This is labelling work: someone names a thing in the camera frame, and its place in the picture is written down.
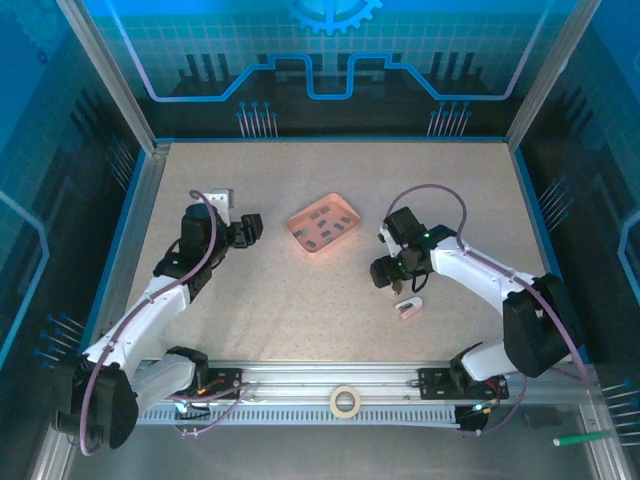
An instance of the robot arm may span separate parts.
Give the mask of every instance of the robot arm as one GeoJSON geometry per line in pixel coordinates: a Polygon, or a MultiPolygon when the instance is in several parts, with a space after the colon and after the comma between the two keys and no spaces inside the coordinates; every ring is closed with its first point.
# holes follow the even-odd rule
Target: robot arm
{"type": "Polygon", "coordinates": [[[554,308],[563,325],[579,343],[577,321],[566,289],[560,279],[547,274],[535,278],[515,271],[468,245],[461,248],[456,232],[442,225],[430,230],[421,225],[408,207],[392,213],[384,220],[380,239],[386,243],[389,255],[377,259],[370,268],[378,288],[391,285],[398,294],[404,280],[428,278],[432,272],[449,277],[488,302],[503,318],[503,340],[480,343],[465,350],[452,360],[452,369],[470,377],[470,381],[484,381],[496,375],[520,371],[537,377],[556,364],[568,349],[551,320],[522,285],[520,278],[537,290],[554,308]],[[506,277],[469,252],[490,260],[512,277],[506,277]]]}
{"type": "Polygon", "coordinates": [[[216,239],[211,255],[188,280],[170,288],[147,303],[126,324],[117,342],[116,331],[129,314],[155,292],[168,287],[196,267],[205,257],[212,238],[212,224],[207,207],[198,202],[187,207],[182,218],[181,236],[157,264],[142,297],[94,345],[73,362],[56,367],[52,426],[61,432],[78,435],[81,404],[88,380],[103,352],[109,351],[96,377],[88,414],[88,436],[97,443],[118,448],[129,437],[140,413],[158,401],[179,393],[193,395],[209,383],[208,358],[205,354],[175,347],[158,362],[139,371],[150,347],[166,326],[194,301],[211,279],[212,271],[230,248],[247,248],[262,234],[260,215],[243,215],[231,222],[232,190],[215,190],[205,194],[214,207],[216,239]]]}

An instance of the glass panel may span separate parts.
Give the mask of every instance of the glass panel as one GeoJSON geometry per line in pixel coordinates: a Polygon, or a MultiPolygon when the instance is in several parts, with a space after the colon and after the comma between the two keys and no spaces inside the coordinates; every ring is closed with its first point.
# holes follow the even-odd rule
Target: glass panel
{"type": "Polygon", "coordinates": [[[604,386],[640,381],[639,15],[602,2],[521,145],[604,386]]]}
{"type": "Polygon", "coordinates": [[[0,7],[0,478],[24,478],[139,147],[55,2],[0,7]]]}
{"type": "Polygon", "coordinates": [[[503,136],[574,0],[89,0],[159,137],[503,136]]]}

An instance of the speckled surface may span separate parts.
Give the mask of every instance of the speckled surface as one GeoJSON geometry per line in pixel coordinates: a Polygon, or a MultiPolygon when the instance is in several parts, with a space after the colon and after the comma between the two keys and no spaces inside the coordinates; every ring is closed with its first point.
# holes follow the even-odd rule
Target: speckled surface
{"type": "MultiPolygon", "coordinates": [[[[386,253],[377,229],[389,203],[425,182],[464,197],[470,244],[514,268],[543,272],[504,144],[172,145],[130,301],[179,236],[190,189],[233,188],[232,218],[261,213],[264,233],[250,249],[229,252],[154,354],[182,345],[221,360],[448,360],[473,343],[500,338],[497,312],[447,278],[430,277],[420,293],[425,307],[408,322],[394,305],[413,296],[410,287],[395,297],[371,282],[369,265],[386,253]],[[311,259],[285,223],[330,192],[342,195],[362,223],[344,243],[311,259]]],[[[444,192],[415,192],[406,204],[427,227],[457,228],[460,208],[444,192]]]]}

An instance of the green pen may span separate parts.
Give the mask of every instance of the green pen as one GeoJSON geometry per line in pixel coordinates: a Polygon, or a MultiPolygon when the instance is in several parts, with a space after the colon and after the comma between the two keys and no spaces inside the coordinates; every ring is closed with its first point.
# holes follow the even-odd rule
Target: green pen
{"type": "Polygon", "coordinates": [[[582,435],[569,435],[568,437],[556,437],[553,439],[553,444],[556,447],[565,447],[567,445],[576,445],[578,443],[592,442],[594,440],[601,440],[611,436],[611,432],[591,432],[583,433],[582,435]]]}

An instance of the masking tape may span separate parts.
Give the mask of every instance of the masking tape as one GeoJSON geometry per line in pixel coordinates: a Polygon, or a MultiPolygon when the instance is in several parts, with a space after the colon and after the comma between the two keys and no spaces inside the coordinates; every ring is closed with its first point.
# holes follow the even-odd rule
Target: masking tape
{"type": "Polygon", "coordinates": [[[329,406],[331,407],[331,413],[333,413],[336,417],[342,418],[343,420],[353,418],[360,411],[360,394],[356,391],[355,388],[349,387],[348,385],[342,385],[336,388],[331,394],[331,398],[329,399],[329,406]],[[338,408],[338,395],[340,395],[341,393],[348,393],[353,397],[353,407],[351,408],[351,410],[345,412],[338,408]]]}

